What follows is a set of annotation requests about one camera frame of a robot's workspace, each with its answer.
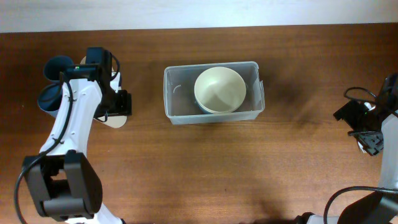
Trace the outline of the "cream bowl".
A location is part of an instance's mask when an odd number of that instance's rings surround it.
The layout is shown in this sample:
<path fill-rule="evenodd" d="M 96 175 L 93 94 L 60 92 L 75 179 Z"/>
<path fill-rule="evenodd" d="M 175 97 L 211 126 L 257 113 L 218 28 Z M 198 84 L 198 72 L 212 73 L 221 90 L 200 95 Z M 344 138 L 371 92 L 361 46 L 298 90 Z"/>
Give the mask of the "cream bowl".
<path fill-rule="evenodd" d="M 202 72 L 194 84 L 194 96 L 206 113 L 236 111 L 246 97 L 246 84 L 242 76 L 231 68 L 213 67 Z"/>

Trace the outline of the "cream cup front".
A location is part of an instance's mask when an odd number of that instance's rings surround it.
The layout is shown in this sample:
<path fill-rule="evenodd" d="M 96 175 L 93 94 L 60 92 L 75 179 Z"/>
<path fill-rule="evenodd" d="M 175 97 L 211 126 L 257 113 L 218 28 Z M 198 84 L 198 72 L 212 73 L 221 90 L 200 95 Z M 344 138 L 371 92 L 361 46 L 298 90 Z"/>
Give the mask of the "cream cup front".
<path fill-rule="evenodd" d="M 111 128 L 120 128 L 126 124 L 127 116 L 102 116 L 96 120 Z"/>

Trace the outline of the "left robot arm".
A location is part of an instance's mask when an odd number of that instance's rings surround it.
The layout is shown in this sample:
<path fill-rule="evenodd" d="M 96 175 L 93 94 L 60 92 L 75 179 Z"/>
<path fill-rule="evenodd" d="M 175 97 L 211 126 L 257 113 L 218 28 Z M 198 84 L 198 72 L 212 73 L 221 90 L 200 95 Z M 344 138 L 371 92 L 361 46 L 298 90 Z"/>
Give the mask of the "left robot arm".
<path fill-rule="evenodd" d="M 44 76 L 56 89 L 38 99 L 42 110 L 54 113 L 55 123 L 40 152 L 27 156 L 14 187 L 14 206 L 25 223 L 19 205 L 24 180 L 37 213 L 65 223 L 124 223 L 103 203 L 100 178 L 87 159 L 87 144 L 94 120 L 112 128 L 123 126 L 132 114 L 131 94 L 121 88 L 121 74 L 112 63 L 117 58 L 102 47 L 89 47 L 81 64 L 57 56 L 45 65 Z"/>

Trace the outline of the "blue bowl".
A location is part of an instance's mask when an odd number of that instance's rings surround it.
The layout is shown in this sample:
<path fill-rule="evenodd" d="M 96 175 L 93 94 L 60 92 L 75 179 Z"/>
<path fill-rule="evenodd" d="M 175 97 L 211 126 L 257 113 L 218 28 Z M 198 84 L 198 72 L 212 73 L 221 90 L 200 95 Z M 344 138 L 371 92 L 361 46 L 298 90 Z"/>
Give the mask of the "blue bowl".
<path fill-rule="evenodd" d="M 201 114 L 206 114 L 206 111 L 201 107 L 201 105 L 195 101 L 195 106 L 198 108 Z"/>

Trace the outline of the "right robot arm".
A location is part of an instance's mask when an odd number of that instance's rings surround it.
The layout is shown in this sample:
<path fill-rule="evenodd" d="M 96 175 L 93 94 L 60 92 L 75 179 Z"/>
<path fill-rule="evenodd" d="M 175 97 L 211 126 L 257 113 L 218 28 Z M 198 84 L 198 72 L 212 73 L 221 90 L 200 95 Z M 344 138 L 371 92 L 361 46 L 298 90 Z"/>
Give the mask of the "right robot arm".
<path fill-rule="evenodd" d="M 343 95 L 349 102 L 333 116 L 352 128 L 348 135 L 356 139 L 360 150 L 371 156 L 382 153 L 379 184 L 341 189 L 330 197 L 322 216 L 307 212 L 294 223 L 390 223 L 397 216 L 397 74 L 384 80 L 378 95 L 362 87 L 348 88 Z M 357 190 L 371 193 L 348 205 L 340 216 L 328 216 L 339 195 Z"/>

